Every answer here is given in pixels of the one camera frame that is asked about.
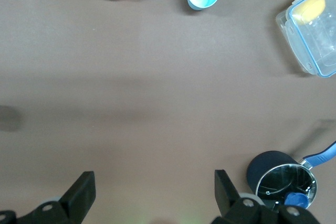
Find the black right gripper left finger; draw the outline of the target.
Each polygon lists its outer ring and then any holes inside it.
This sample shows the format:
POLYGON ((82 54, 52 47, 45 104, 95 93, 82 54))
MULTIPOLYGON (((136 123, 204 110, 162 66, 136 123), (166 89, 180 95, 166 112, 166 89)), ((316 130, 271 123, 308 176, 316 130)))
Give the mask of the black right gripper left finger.
POLYGON ((82 224, 94 201, 94 172, 83 172, 59 200, 47 201, 33 211, 34 224, 82 224))

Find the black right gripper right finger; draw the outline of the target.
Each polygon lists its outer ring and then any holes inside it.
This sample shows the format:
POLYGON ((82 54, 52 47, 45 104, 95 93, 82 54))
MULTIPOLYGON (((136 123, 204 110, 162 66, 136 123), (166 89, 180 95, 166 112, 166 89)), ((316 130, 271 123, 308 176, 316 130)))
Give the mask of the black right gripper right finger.
POLYGON ((254 199, 241 197, 225 170, 214 172, 214 189, 220 216, 212 224, 279 224, 276 213, 254 199))

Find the dark blue saucepan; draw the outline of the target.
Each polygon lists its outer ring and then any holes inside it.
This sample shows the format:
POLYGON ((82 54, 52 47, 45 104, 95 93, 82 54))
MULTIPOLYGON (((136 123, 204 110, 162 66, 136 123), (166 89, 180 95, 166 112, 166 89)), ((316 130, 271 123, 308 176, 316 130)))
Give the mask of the dark blue saucepan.
POLYGON ((336 157, 336 141, 328 146, 324 151, 308 155, 300 162, 295 161, 291 156, 280 151, 267 151, 257 155, 248 165, 246 179, 250 189, 256 195, 256 187, 261 177, 272 168, 279 165, 300 165, 308 169, 312 174, 312 169, 324 164, 336 157))

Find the glass lid with blue knob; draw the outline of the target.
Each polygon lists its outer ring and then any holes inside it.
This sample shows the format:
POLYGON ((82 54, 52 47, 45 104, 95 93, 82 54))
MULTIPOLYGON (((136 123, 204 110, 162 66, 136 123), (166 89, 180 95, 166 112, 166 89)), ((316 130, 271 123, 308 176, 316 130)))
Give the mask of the glass lid with blue knob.
POLYGON ((315 176, 300 165, 279 165, 264 174, 256 187, 256 195, 265 206, 278 211, 281 206, 307 209, 315 199, 315 176))

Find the clear container with blue seal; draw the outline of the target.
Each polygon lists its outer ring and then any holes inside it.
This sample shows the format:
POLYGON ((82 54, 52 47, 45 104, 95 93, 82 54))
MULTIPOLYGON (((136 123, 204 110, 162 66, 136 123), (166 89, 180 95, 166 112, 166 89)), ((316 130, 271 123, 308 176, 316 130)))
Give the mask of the clear container with blue seal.
POLYGON ((300 25, 292 11, 304 1, 294 0, 276 22, 303 71, 328 78, 336 74, 336 0, 325 0, 323 13, 300 25))

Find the yellow sponge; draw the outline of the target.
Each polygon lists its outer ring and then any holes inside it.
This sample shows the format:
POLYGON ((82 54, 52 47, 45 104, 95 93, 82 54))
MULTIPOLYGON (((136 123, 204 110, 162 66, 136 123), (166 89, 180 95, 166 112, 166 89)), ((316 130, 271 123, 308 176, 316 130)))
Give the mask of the yellow sponge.
POLYGON ((305 0, 293 9, 292 17, 300 25, 307 24, 319 17, 325 7, 325 0, 305 0))

